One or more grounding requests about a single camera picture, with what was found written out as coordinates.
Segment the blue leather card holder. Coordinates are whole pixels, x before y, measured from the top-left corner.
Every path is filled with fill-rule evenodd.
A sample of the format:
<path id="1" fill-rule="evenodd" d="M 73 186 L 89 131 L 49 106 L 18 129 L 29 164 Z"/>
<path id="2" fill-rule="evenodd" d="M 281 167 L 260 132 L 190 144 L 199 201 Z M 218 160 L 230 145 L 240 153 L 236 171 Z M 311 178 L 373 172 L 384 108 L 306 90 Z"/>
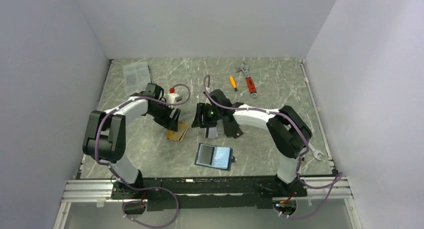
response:
<path id="1" fill-rule="evenodd" d="M 211 165 L 198 163 L 199 149 L 200 149 L 200 146 L 202 144 L 215 147 L 215 151 L 214 151 L 213 160 L 212 160 Z M 196 166 L 230 171 L 232 164 L 235 163 L 235 162 L 236 162 L 236 158 L 233 155 L 233 149 L 230 148 L 230 147 L 217 146 L 217 145 L 211 145 L 211 144 L 206 144 L 206 143 L 199 143 L 198 144 L 197 151 L 196 151 L 196 157 L 195 157 L 195 160 L 194 160 L 194 164 Z"/>

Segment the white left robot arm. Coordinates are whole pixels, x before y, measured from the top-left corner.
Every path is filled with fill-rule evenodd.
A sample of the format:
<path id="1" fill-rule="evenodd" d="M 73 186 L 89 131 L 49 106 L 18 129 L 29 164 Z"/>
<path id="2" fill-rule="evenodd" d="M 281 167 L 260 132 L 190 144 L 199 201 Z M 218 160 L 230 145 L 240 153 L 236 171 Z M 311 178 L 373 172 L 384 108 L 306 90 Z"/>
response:
<path id="1" fill-rule="evenodd" d="M 150 115 L 158 125 L 177 132 L 181 111 L 174 107 L 182 104 L 182 96 L 175 88 L 166 93 L 161 86 L 148 83 L 143 91 L 131 94 L 118 106 L 90 113 L 82 151 L 107 167 L 129 198 L 137 199 L 144 192 L 144 179 L 125 153 L 127 126 L 141 116 Z"/>

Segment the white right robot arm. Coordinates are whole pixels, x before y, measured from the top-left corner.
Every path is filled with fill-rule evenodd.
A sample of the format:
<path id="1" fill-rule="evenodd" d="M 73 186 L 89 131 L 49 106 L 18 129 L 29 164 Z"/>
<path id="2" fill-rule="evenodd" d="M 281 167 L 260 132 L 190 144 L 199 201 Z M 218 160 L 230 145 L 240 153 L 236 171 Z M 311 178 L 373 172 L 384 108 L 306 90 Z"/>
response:
<path id="1" fill-rule="evenodd" d="M 312 130 L 289 105 L 263 109 L 242 102 L 232 103 L 220 89 L 207 96 L 209 103 L 196 105 L 192 128 L 213 128 L 222 121 L 225 136 L 234 139 L 242 134 L 241 126 L 268 131 L 281 154 L 275 189 L 280 196 L 289 196 L 295 190 L 301 154 L 313 136 Z"/>

